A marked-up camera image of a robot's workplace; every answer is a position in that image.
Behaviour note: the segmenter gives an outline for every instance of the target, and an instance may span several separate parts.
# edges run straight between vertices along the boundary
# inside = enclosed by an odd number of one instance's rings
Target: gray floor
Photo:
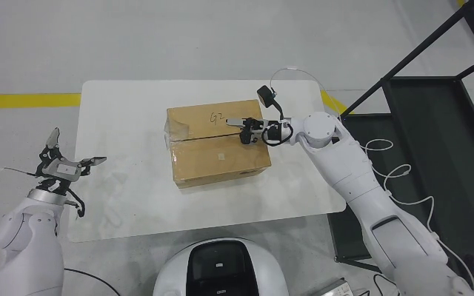
[[[0,93],[76,93],[91,79],[266,79],[297,66],[350,104],[447,19],[454,0],[0,2]],[[403,71],[452,75],[474,64],[474,38],[456,25]],[[284,73],[282,78],[305,78]],[[474,80],[467,78],[467,88]],[[377,92],[358,112],[386,112]],[[0,167],[33,170],[54,127],[73,158],[79,109],[0,110]],[[0,215],[36,181],[0,172]],[[123,295],[151,295],[162,264],[205,238],[235,235],[268,248],[291,295],[310,295],[346,277],[377,295],[371,272],[333,262],[324,215],[163,235],[71,243],[60,235],[67,267],[92,272]],[[396,295],[383,285],[386,295]],[[67,273],[65,295],[111,295]]]

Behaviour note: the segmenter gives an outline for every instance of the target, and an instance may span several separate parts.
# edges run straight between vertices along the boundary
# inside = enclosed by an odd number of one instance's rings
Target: cardboard box
[[[267,145],[240,142],[226,118],[262,118],[257,100],[167,110],[173,180],[179,188],[249,177],[271,166]]]

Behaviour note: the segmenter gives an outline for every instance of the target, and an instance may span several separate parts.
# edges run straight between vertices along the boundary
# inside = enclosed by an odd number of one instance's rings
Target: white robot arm
[[[258,94],[269,107],[269,90]],[[428,229],[400,209],[375,178],[370,159],[342,123],[325,112],[280,121],[228,119],[240,127],[241,142],[270,146],[300,143],[325,181],[347,202],[362,228],[364,244],[380,270],[402,295],[474,295],[446,264],[448,257]],[[339,142],[330,144],[332,137]]]
[[[69,188],[80,176],[89,175],[90,167],[106,158],[68,161],[59,152],[59,129],[49,137],[40,154],[41,163],[34,175],[44,180],[0,220],[0,248],[6,261],[0,266],[0,295],[61,295],[64,263],[57,240],[64,205],[75,206],[79,217],[84,203]],[[71,193],[81,204],[69,201]]]

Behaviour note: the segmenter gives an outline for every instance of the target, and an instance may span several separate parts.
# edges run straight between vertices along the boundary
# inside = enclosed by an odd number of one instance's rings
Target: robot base
[[[266,249],[242,238],[195,243],[160,271],[153,296],[288,296],[283,272]]]

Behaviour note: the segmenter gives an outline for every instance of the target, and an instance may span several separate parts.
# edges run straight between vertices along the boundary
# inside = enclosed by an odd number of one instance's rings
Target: white table
[[[71,241],[94,241],[340,212],[346,203],[299,146],[269,147],[256,177],[178,189],[164,142],[166,109],[257,98],[268,81],[88,81],[76,159],[107,156],[72,188],[86,215],[70,215]],[[324,110],[314,81],[275,81],[284,114]],[[278,112],[262,107],[268,119]]]

